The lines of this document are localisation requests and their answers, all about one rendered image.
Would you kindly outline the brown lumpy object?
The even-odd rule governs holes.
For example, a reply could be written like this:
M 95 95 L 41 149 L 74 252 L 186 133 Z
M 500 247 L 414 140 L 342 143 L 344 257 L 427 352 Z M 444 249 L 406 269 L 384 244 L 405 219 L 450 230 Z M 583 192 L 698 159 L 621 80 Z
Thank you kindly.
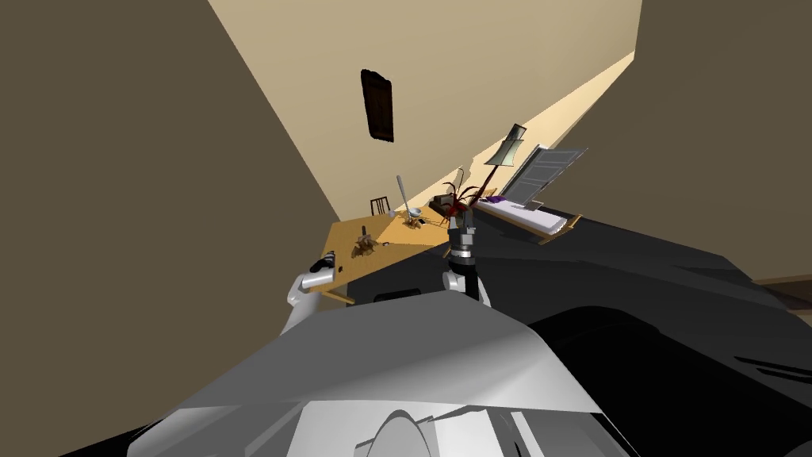
M 361 236 L 354 242 L 353 250 L 350 254 L 351 258 L 358 258 L 360 256 L 369 255 L 374 252 L 378 242 L 367 232 L 366 226 L 361 227 Z

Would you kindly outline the white bed wooden frame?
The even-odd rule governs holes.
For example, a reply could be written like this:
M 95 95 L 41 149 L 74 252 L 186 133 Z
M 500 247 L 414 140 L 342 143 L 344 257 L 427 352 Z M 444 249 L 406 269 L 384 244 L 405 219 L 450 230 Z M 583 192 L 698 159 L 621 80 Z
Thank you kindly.
M 539 244 L 545 244 L 573 230 L 582 216 L 559 217 L 540 210 L 541 203 L 531 201 L 528 204 L 511 202 L 502 196 L 491 196 L 477 200 L 474 207 L 481 213 L 509 222 L 521 229 L 538 236 Z

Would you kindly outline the grey slatted window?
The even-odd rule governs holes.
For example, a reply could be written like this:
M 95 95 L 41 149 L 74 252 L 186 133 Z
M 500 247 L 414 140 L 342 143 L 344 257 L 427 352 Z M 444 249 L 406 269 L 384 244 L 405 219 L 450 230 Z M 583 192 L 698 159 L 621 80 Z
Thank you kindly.
M 586 148 L 544 148 L 537 144 L 501 190 L 500 196 L 509 202 L 526 205 L 586 151 Z

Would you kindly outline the wooden table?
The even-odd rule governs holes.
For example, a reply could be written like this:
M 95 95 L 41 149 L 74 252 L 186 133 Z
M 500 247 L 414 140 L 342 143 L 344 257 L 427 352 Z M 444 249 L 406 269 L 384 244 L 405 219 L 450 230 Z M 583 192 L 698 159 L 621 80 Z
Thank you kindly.
M 313 290 L 352 304 L 354 300 L 340 294 L 338 288 L 446 243 L 448 224 L 430 207 L 422 206 L 421 210 L 421 219 L 426 224 L 418 227 L 408 223 L 406 213 L 399 213 L 396 217 L 380 214 L 333 223 L 324 244 L 324 253 L 335 253 L 335 280 Z M 354 255 L 353 248 L 362 236 L 362 228 L 366 228 L 367 234 L 376 242 L 374 251 Z

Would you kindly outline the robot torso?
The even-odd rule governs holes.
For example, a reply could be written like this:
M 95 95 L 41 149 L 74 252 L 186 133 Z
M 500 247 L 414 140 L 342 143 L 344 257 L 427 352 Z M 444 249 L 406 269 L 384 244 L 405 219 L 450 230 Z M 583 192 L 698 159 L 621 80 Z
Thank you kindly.
M 441 291 L 305 318 L 126 457 L 637 457 L 546 342 Z

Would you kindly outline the grey shade floor lamp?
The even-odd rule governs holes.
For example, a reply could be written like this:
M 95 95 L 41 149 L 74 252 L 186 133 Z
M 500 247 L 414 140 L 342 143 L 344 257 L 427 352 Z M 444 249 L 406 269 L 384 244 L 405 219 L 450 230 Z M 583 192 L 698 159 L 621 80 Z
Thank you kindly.
M 494 174 L 500 167 L 514 166 L 515 154 L 523 142 L 523 135 L 525 135 L 526 131 L 526 127 L 514 124 L 510 132 L 506 135 L 505 139 L 501 142 L 496 153 L 485 163 L 486 166 L 490 167 L 490 172 L 487 174 L 483 184 L 479 186 L 475 197 L 470 202 L 471 207 L 474 207 L 477 204 L 482 194 L 485 192 L 487 185 L 490 183 L 490 181 L 492 181 Z

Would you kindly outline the red leafy plant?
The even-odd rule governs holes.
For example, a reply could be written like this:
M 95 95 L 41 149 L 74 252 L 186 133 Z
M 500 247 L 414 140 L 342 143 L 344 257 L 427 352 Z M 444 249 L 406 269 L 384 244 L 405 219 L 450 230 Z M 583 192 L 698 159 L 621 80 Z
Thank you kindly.
M 462 188 L 465 183 L 465 170 L 461 167 L 458 168 L 456 176 L 451 181 L 444 182 L 450 189 L 448 195 L 450 200 L 440 205 L 442 215 L 445 221 L 451 222 L 460 214 L 466 213 L 469 209 L 469 204 L 477 199 L 477 193 L 481 189 L 479 186 L 467 186 Z

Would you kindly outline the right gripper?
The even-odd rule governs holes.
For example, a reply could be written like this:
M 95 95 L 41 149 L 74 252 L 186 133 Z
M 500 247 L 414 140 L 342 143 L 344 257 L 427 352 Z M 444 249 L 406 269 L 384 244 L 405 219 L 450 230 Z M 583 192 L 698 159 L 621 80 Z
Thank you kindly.
M 458 210 L 454 214 L 448 215 L 448 232 L 460 232 L 461 234 L 473 235 L 476 231 L 474 228 L 473 210 L 469 207 L 465 211 Z

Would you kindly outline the dark brown door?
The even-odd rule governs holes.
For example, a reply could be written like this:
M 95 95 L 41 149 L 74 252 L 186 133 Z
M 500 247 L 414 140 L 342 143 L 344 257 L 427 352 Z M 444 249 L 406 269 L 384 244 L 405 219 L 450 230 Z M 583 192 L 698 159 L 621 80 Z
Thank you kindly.
M 376 71 L 360 72 L 369 134 L 376 140 L 394 142 L 393 87 Z

